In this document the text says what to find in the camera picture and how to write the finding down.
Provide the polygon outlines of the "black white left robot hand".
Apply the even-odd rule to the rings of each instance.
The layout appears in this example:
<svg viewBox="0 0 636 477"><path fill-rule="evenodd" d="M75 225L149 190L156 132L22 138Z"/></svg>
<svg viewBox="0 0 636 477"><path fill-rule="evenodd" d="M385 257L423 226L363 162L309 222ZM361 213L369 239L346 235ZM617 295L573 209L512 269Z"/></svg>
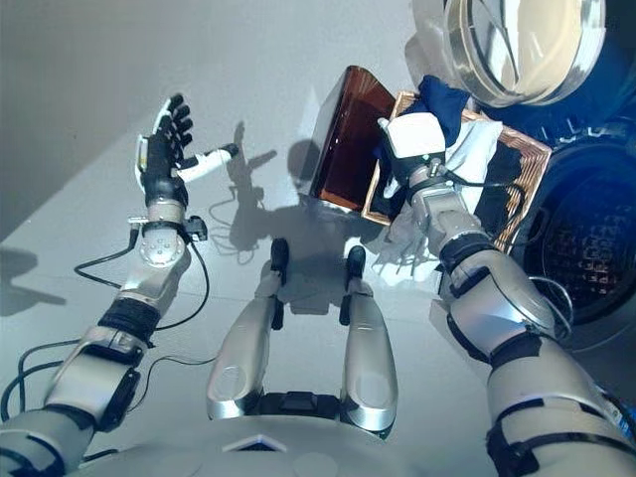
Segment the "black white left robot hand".
<svg viewBox="0 0 636 477"><path fill-rule="evenodd" d="M192 128L190 106L181 93L176 93L160 108L151 132L138 136L134 175L147 205L168 200L186 208L187 185L238 155L239 147L234 143L189 155Z"/></svg>

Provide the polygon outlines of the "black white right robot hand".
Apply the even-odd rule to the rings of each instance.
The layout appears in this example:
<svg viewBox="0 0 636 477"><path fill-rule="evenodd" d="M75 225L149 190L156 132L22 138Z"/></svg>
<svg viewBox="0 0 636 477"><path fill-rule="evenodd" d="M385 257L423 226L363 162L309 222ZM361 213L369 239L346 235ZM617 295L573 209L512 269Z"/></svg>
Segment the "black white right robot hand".
<svg viewBox="0 0 636 477"><path fill-rule="evenodd" d="M415 112L394 119L379 118L383 149L392 174L400 185L433 161L445 162L446 143L442 128L430 112Z"/></svg>

